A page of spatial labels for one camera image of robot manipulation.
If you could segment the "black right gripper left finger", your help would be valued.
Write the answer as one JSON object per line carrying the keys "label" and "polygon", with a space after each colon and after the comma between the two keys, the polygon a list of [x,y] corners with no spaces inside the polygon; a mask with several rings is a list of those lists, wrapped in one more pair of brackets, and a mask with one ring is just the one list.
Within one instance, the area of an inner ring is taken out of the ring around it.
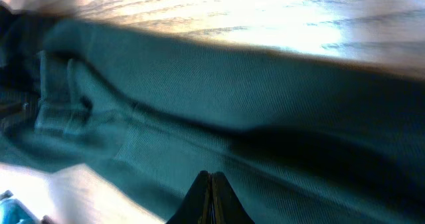
{"label": "black right gripper left finger", "polygon": [[201,171],[167,224],[210,223],[210,174]]}

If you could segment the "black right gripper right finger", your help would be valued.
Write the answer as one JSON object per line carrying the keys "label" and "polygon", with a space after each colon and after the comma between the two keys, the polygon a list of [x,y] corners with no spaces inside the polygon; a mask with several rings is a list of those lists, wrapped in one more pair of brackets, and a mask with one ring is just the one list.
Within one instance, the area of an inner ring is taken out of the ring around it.
{"label": "black right gripper right finger", "polygon": [[211,177],[211,223],[254,224],[222,172]]}

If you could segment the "black polo shirt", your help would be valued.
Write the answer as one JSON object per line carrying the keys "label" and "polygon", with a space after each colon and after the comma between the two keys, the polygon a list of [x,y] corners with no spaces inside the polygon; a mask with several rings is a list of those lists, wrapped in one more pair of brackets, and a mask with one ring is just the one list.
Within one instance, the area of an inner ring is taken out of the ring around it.
{"label": "black polo shirt", "polygon": [[1,162],[57,223],[170,218],[222,172],[254,223],[423,223],[424,84],[1,8]]}

